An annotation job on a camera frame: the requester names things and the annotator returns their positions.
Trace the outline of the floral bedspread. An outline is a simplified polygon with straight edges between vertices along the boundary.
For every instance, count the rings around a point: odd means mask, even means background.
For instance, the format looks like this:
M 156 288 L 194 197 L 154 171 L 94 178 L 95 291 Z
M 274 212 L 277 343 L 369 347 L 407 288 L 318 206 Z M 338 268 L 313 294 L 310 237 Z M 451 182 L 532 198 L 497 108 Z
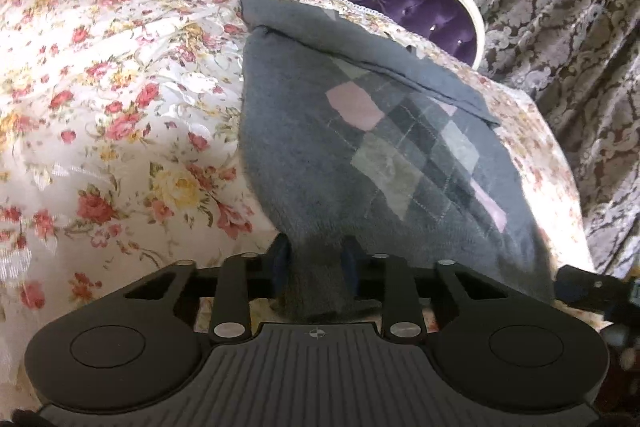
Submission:
M 484 96 L 553 268 L 591 270 L 576 184 L 529 96 L 348 0 L 320 6 L 446 67 Z M 264 251 L 274 228 L 241 170 L 239 0 L 1 0 L 1 413 L 48 322 L 191 258 Z

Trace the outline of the grey damask curtain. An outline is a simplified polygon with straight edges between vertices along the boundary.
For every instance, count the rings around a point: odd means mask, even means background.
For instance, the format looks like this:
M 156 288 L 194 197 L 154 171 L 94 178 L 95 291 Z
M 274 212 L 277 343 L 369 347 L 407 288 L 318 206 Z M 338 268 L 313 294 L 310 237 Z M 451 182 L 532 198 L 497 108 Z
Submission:
M 527 92 L 573 170 L 599 272 L 639 258 L 639 0 L 474 0 L 482 72 Z

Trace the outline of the grey argyle knit sweater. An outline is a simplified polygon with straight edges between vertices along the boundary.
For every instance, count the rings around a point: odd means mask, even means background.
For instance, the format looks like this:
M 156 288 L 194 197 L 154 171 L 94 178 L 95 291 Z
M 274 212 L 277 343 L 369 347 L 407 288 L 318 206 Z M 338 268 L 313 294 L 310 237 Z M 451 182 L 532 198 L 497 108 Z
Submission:
M 347 237 L 418 268 L 449 258 L 550 303 L 548 249 L 478 92 L 335 11 L 240 5 L 239 151 L 250 191 L 292 245 L 288 314 L 355 310 Z

